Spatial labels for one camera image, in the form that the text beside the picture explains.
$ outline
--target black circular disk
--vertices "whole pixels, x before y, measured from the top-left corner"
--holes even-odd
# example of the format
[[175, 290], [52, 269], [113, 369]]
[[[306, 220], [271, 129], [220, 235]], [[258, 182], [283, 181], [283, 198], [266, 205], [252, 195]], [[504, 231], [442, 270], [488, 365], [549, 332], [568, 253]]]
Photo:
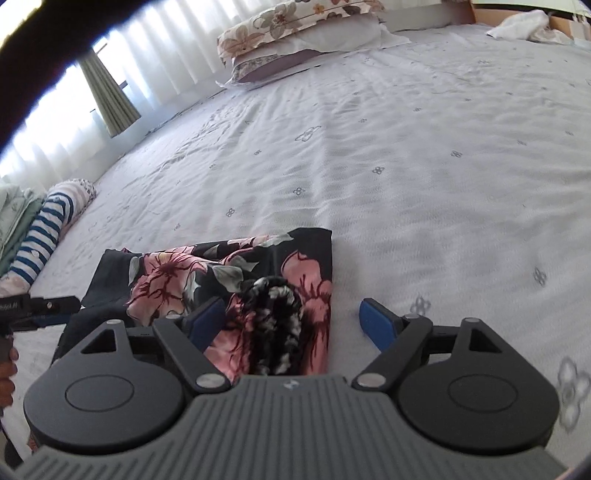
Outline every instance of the black circular disk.
[[117, 375], [95, 375], [76, 380], [66, 390], [66, 400], [83, 411], [109, 411], [125, 405], [134, 396], [134, 385]]
[[447, 393], [461, 408], [478, 413], [508, 409], [517, 400], [517, 389], [494, 375], [464, 375], [449, 384]]
[[31, 386], [24, 400], [42, 445], [102, 455], [143, 445], [183, 409], [183, 390], [168, 371], [133, 357], [66, 355]]
[[553, 386], [525, 360], [504, 355], [427, 365], [398, 389], [409, 424], [464, 453], [505, 455], [544, 445], [558, 414]]

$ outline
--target white cloth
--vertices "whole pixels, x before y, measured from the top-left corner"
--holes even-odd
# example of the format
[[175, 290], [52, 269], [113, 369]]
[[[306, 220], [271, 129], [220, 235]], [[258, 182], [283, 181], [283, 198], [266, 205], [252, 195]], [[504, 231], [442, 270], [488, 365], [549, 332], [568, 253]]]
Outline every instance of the white cloth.
[[[100, 180], [31, 294], [82, 297], [107, 248], [329, 228], [332, 372], [378, 353], [364, 297], [438, 325], [480, 317], [560, 388], [549, 449], [575, 465], [591, 450], [591, 62], [485, 31], [407, 32], [187, 111]], [[19, 361], [2, 421], [17, 448], [22, 394], [57, 341], [29, 335], [45, 340], [18, 345], [40, 360]]]
[[540, 43], [559, 43], [570, 45], [573, 41], [560, 30], [551, 30], [550, 19], [542, 10], [532, 10], [511, 15], [487, 35], [504, 40], [530, 40]]

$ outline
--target garment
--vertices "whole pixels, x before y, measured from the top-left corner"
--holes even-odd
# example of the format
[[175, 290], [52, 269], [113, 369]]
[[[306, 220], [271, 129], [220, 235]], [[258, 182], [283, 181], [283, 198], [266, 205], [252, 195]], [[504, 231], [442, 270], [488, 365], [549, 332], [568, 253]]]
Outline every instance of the garment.
[[21, 243], [26, 238], [29, 227], [41, 210], [42, 205], [42, 199], [35, 199], [29, 204], [25, 212], [22, 214], [21, 219], [18, 221], [18, 225], [6, 242], [4, 252], [0, 258], [0, 275], [4, 275], [10, 268], [12, 260], [14, 260], [14, 258], [17, 256], [18, 249], [21, 247]]
[[[54, 359], [106, 320], [121, 319], [128, 327], [147, 326], [161, 317], [186, 316], [212, 297], [219, 297], [226, 304], [226, 327], [205, 355], [231, 381], [243, 374], [325, 372], [332, 294], [331, 234], [319, 228], [299, 228], [283, 235], [149, 254], [107, 250], [82, 300], [85, 308], [70, 318]], [[296, 325], [280, 331], [273, 305], [281, 296], [295, 297], [288, 305], [300, 312], [292, 318], [301, 322], [301, 328]], [[269, 321], [273, 325], [270, 335], [262, 328]], [[270, 341], [282, 345], [297, 342], [298, 351], [290, 351], [297, 371], [261, 359]]]
[[8, 272], [0, 278], [0, 297], [29, 291], [58, 242], [95, 197], [94, 185], [81, 179], [61, 182], [47, 192]]
[[29, 204], [40, 198], [33, 190], [21, 190], [17, 185], [0, 185], [0, 255], [16, 229]]

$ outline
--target person's hand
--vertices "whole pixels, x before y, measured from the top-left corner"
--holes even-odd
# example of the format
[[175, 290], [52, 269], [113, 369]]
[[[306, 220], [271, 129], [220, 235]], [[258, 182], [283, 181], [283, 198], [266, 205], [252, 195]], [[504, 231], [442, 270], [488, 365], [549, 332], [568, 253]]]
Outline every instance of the person's hand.
[[14, 363], [18, 360], [17, 349], [11, 348], [9, 356], [9, 362], [0, 364], [0, 407], [2, 408], [12, 405], [14, 383], [12, 383], [10, 377], [17, 373], [17, 366]]

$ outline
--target blue gripper pad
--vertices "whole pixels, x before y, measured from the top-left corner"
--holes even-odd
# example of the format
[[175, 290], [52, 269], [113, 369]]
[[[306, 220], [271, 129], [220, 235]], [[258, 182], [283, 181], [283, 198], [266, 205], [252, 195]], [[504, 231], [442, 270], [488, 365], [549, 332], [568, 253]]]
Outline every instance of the blue gripper pad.
[[210, 346], [226, 324], [226, 305], [214, 297], [183, 319], [182, 331], [200, 352]]
[[363, 299], [361, 302], [359, 323], [381, 352], [386, 350], [404, 329], [402, 319], [374, 299]]

